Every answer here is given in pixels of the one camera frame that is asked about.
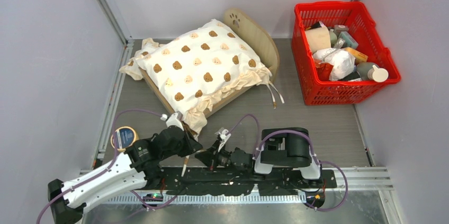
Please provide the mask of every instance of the red plastic basket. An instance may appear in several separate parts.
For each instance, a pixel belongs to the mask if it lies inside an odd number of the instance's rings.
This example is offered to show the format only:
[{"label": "red plastic basket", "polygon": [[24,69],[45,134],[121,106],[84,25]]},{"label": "red plastic basket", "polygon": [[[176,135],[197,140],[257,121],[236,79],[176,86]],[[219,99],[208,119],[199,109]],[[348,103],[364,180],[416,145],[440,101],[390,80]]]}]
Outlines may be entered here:
[{"label": "red plastic basket", "polygon": [[[295,6],[296,21],[293,30],[292,50],[306,105],[359,103],[387,85],[401,81],[401,76],[390,56],[390,50],[383,46],[365,5],[361,2],[317,2]],[[368,61],[385,68],[388,79],[383,83],[323,82],[318,79],[317,70],[307,43],[304,29],[322,21],[327,26],[343,24],[349,27],[350,35],[358,42],[357,51],[368,56]]]}]

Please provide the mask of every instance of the gray wooden floor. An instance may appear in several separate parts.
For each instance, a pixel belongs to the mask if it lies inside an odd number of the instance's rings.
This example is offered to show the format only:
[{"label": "gray wooden floor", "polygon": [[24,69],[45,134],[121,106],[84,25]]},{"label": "gray wooden floor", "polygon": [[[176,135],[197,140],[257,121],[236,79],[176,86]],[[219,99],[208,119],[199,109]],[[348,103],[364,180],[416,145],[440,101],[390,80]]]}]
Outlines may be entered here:
[{"label": "gray wooden floor", "polygon": [[[357,127],[352,105],[306,106],[304,104],[298,74],[290,47],[290,39],[276,39],[281,63],[275,86],[285,99],[285,104],[277,101],[273,109],[270,93],[266,86],[255,86],[208,118],[208,125],[202,130],[199,142],[209,148],[215,141],[214,133],[221,127],[230,129],[246,113],[258,117],[262,129],[303,127],[309,130],[310,138],[317,156],[341,167],[367,166],[368,160]],[[139,50],[141,40],[134,43],[134,52]],[[117,112],[130,108],[149,109],[165,112],[161,102],[144,80],[134,81],[127,76],[117,107]],[[140,138],[151,137],[160,133],[165,123],[149,114],[126,113],[118,119],[117,126],[133,127]],[[227,142],[227,149],[239,147],[252,152],[256,137],[256,125],[251,118],[246,118],[234,131]],[[105,160],[112,159],[113,149],[109,145]],[[164,160],[164,166],[182,165],[183,159],[173,156]],[[195,158],[190,158],[189,166],[201,165]]]}]

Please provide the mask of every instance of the plastic bottle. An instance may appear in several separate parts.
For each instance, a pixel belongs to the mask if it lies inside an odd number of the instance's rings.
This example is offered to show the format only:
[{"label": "plastic bottle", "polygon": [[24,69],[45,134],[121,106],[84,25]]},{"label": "plastic bottle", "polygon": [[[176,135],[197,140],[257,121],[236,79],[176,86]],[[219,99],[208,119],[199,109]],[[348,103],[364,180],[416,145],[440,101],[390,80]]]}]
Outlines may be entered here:
[{"label": "plastic bottle", "polygon": [[379,68],[373,62],[361,62],[355,67],[355,70],[362,80],[374,80],[381,83],[388,79],[388,71],[384,68]]}]

